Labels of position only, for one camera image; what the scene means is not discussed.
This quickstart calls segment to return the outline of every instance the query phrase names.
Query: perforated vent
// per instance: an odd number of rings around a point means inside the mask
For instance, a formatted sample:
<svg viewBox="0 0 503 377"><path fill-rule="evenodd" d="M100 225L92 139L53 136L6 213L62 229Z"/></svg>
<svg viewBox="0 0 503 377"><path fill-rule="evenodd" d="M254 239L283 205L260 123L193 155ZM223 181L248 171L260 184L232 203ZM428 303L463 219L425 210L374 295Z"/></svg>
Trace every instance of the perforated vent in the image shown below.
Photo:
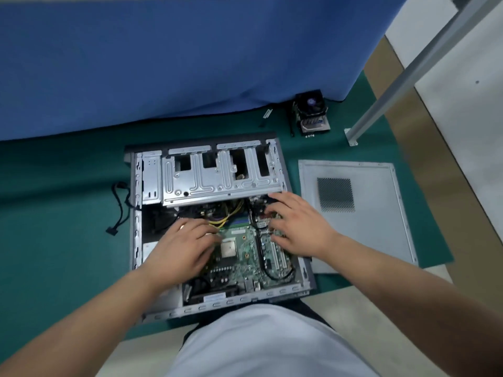
<svg viewBox="0 0 503 377"><path fill-rule="evenodd" d="M318 192L322 212L355 211L349 178L318 178Z"/></svg>

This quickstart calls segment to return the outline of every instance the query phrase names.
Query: forearm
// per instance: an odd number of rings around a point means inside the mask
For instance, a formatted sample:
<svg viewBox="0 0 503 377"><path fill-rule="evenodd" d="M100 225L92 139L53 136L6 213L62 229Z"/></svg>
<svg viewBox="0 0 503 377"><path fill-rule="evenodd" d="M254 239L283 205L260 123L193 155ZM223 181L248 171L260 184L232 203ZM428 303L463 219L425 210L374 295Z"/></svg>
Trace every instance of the forearm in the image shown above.
<svg viewBox="0 0 503 377"><path fill-rule="evenodd" d="M0 367L0 375L95 375L157 291L140 269L29 342Z"/></svg>
<svg viewBox="0 0 503 377"><path fill-rule="evenodd" d="M347 237L326 261L452 375L501 375L503 321L450 283Z"/></svg>

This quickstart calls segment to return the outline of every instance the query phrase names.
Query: metal pole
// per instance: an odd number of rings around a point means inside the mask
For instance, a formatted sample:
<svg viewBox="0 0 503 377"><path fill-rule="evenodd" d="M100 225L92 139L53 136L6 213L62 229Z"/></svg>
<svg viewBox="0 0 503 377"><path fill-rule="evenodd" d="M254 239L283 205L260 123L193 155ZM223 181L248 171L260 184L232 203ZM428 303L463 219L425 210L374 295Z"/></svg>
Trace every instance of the metal pole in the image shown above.
<svg viewBox="0 0 503 377"><path fill-rule="evenodd" d="M399 98L462 40L501 0L470 0L470 2L443 27L410 65L393 81L382 96L350 129L346 138L350 146L384 114Z"/></svg>

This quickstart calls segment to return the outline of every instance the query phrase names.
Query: white label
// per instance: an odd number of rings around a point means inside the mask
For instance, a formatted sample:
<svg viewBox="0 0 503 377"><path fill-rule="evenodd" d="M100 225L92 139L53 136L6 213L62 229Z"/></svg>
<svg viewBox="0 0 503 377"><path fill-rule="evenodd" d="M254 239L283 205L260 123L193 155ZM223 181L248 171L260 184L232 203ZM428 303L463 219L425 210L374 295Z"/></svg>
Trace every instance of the white label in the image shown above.
<svg viewBox="0 0 503 377"><path fill-rule="evenodd" d="M221 293L214 293L213 295L208 295L203 298L203 302L208 303L208 302L215 302L217 300L222 300L225 299L227 296L225 295L225 292Z"/></svg>

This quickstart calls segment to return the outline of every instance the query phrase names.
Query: table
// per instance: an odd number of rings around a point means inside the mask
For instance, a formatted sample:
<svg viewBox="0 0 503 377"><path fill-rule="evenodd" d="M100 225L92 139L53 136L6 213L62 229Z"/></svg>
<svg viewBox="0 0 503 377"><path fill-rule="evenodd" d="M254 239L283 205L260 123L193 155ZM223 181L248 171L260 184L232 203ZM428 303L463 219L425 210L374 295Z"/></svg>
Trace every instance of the table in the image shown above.
<svg viewBox="0 0 503 377"><path fill-rule="evenodd" d="M272 106L242 113L147 120L58 136L0 142L0 361L124 275L129 227L112 237L119 210L113 182L129 182L124 146L208 136L276 131L292 188L300 194L299 159L392 162L421 267L453 260L423 193L402 158L385 117L349 147L343 129L375 101L360 75L346 100L329 102L331 131L290 137L286 112ZM346 287L318 275L320 293ZM127 338L192 323L185 317L131 329Z"/></svg>

